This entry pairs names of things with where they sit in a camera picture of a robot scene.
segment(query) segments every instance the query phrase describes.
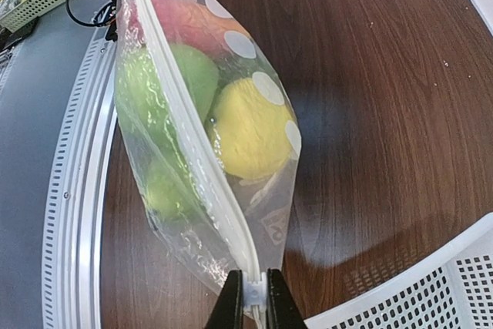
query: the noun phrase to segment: plastic zipper bag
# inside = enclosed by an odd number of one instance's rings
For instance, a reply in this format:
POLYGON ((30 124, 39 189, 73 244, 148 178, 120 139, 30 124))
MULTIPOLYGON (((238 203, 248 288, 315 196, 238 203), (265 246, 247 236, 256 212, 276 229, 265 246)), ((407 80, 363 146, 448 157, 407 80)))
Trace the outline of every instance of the plastic zipper bag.
POLYGON ((117 26, 115 104, 150 226, 216 293, 230 270, 260 281, 282 263, 301 149, 278 75, 216 0, 119 0, 117 26))

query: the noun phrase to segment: white plastic basket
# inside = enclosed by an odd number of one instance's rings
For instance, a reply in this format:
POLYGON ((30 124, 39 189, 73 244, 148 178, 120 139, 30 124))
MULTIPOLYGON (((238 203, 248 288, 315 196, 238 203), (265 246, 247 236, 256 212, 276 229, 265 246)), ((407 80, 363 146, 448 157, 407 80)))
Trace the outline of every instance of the white plastic basket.
POLYGON ((306 324, 310 329, 492 329, 493 213, 402 274, 306 324))
POLYGON ((23 25, 40 15, 63 4, 65 0, 25 0, 0 18, 0 25, 10 32, 19 30, 23 25))

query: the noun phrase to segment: green apple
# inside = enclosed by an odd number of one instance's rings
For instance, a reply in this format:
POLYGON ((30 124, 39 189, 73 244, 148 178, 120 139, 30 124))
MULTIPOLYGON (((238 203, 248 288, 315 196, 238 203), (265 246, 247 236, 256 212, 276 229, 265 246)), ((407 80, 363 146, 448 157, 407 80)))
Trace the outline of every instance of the green apple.
MULTIPOLYGON (((199 117, 204 121, 217 89, 218 69, 209 57, 195 48, 180 44, 170 47, 199 117)), ((135 120, 134 125, 129 124, 134 116, 161 150, 176 148, 173 144, 176 132, 168 104, 146 47, 130 52, 118 65, 115 97, 117 111, 122 112, 120 126, 124 130, 135 130, 135 120)))
POLYGON ((164 223, 193 222, 200 214, 200 199, 190 177, 174 159, 152 162, 144 186, 147 208, 164 223))

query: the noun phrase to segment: dark wood surface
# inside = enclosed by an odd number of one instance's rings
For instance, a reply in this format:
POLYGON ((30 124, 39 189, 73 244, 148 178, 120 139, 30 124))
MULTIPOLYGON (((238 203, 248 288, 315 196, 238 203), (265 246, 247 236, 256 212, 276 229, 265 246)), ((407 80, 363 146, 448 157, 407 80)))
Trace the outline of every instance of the dark wood surface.
MULTIPOLYGON (((283 272, 309 317, 493 210, 493 38, 468 0, 219 0, 280 74, 303 150, 283 272)), ((215 297, 147 225, 117 130, 104 328, 202 327, 215 297)))

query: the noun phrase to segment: green basket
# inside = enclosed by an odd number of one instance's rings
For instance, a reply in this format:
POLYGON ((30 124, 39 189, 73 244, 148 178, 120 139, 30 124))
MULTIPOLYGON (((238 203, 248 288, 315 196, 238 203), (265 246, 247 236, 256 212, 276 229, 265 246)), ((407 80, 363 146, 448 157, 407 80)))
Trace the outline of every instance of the green basket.
POLYGON ((10 32, 19 30, 23 25, 40 15, 63 4, 65 0, 25 0, 0 18, 0 25, 10 32))

